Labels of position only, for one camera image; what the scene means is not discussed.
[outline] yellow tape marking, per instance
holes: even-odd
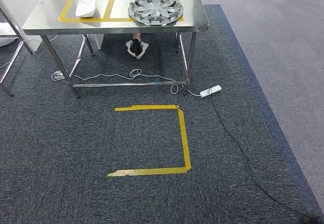
[[[131,107],[115,108],[115,111],[149,110],[149,109],[178,109],[177,105],[133,105]]]
[[[113,6],[115,0],[109,0],[107,7],[106,8],[105,14],[103,15],[103,19],[109,20],[110,18],[110,14],[113,10]]]
[[[115,0],[109,0],[107,7],[103,18],[67,18],[69,10],[71,8],[74,0],[67,0],[63,6],[61,13],[58,16],[60,22],[64,23],[98,23],[98,22],[134,22],[132,18],[110,18],[113,11],[113,7]],[[183,17],[181,17],[177,21],[184,21]]]
[[[115,111],[156,110],[156,109],[177,109],[177,113],[179,116],[180,132],[181,134],[182,148],[184,151],[184,167],[117,170],[116,172],[107,174],[107,177],[127,176],[127,175],[134,176],[134,175],[187,173],[191,168],[188,141],[187,139],[186,125],[184,124],[184,115],[182,110],[179,109],[179,106],[177,105],[133,105],[131,107],[115,108]]]

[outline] white cable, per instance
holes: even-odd
[[[53,74],[51,75],[51,79],[52,79],[53,81],[60,81],[60,80],[63,80],[63,79],[64,79],[64,78],[60,78],[60,79],[54,79],[53,77],[54,76],[54,74],[55,74],[55,73],[56,73],[56,72],[54,72],[54,73],[53,73]],[[119,74],[113,74],[113,75],[98,74],[98,75],[97,75],[97,76],[91,76],[91,77],[88,77],[88,78],[82,78],[82,77],[81,77],[81,76],[77,76],[77,75],[73,75],[73,76],[74,76],[74,77],[76,77],[76,78],[79,78],[79,79],[80,79],[80,80],[82,80],[82,81],[87,81],[87,80],[90,80],[90,79],[94,79],[94,78],[99,77],[99,76],[104,76],[104,77],[119,76],[119,77],[122,77],[122,78],[127,79],[127,80],[133,80],[133,79],[137,78],[137,76],[145,76],[145,77],[159,77],[159,78],[162,78],[162,79],[165,79],[165,80],[168,80],[168,81],[174,81],[174,82],[175,82],[175,81],[176,81],[176,80],[173,80],[173,79],[170,79],[170,78],[167,78],[167,77],[164,77],[164,76],[160,76],[160,75],[145,75],[145,74],[142,74],[142,70],[141,70],[141,69],[133,69],[133,70],[131,70],[131,71],[129,73],[129,76],[130,76],[130,77],[122,76],[122,75],[119,75]],[[177,90],[176,90],[175,92],[173,92],[173,87],[174,87],[174,86],[176,86],[176,87],[177,87]],[[170,88],[170,92],[171,92],[171,94],[174,94],[174,95],[175,95],[175,94],[178,93],[178,91],[179,91],[179,87],[178,87],[177,85],[172,85],[172,86]],[[190,91],[189,91],[189,90],[188,90],[188,92],[189,92],[190,94],[193,95],[193,96],[200,97],[200,95],[196,95],[196,94],[192,93],[192,92],[190,92]]]
[[[2,66],[2,67],[0,67],[0,70],[1,69],[3,69],[3,68],[5,68],[5,66],[7,66],[8,64],[9,64],[10,63],[10,61],[8,61],[8,62],[6,62],[5,65],[3,65],[3,66]]]
[[[58,34],[58,35],[57,35],[57,36],[55,36],[54,38],[50,39],[50,41],[53,41],[53,40],[54,40],[54,39],[57,38],[58,36],[59,36],[59,34]],[[27,41],[32,41],[32,40],[37,41],[37,42],[39,42],[39,43],[44,43],[43,41],[40,41],[40,40],[37,40],[37,39],[28,39],[28,40],[23,40],[23,41],[21,41],[21,42],[27,42]]]

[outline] person's foot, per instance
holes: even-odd
[[[148,43],[144,43],[143,41],[140,42],[137,39],[131,39],[126,43],[127,51],[136,57],[137,59],[140,59],[145,53],[145,51],[149,47]]]

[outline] gray carpet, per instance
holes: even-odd
[[[292,171],[296,166],[287,164],[287,152],[278,147],[285,143],[272,133],[221,9],[206,11],[211,27],[199,36],[190,89],[221,85],[213,101],[260,185],[292,208],[319,214],[307,182],[295,181],[300,169]],[[129,36],[107,35],[94,57],[85,49],[76,74],[127,75],[141,68],[184,77],[173,34],[143,35],[150,48],[140,61],[125,51]],[[53,45],[70,69],[81,40],[59,36]],[[187,47],[190,37],[184,42]],[[210,98],[174,96],[168,87],[122,87],[82,89],[82,98],[76,99],[65,82],[50,80],[55,70],[43,45],[32,56],[23,50],[7,82],[15,97],[0,97],[0,223],[300,223],[301,215],[267,198],[251,181]],[[114,111],[134,104],[184,109],[192,169],[105,177],[118,169],[183,166],[175,111]],[[313,202],[305,200],[302,190]]]
[[[221,5],[324,210],[324,0],[202,2]]]

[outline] carpet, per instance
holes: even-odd
[[[258,183],[291,208],[321,214],[221,8],[205,9],[211,26],[199,35],[190,89],[197,94],[221,85],[212,99]],[[106,35],[94,56],[86,48],[76,74],[126,76],[140,68],[184,77],[174,34],[143,34],[150,47],[140,61],[126,52],[130,36]],[[190,39],[184,35],[187,49]],[[71,69],[81,41],[62,35],[52,43]],[[44,45],[35,55],[23,51],[6,80],[15,96],[0,97],[0,223],[285,224],[302,218],[255,185],[211,98],[184,96],[181,89],[172,95],[169,87],[119,87],[82,89],[76,99],[64,81],[51,80],[57,68]],[[192,168],[106,177],[119,169],[184,166],[177,111],[114,111],[138,104],[183,109]]]

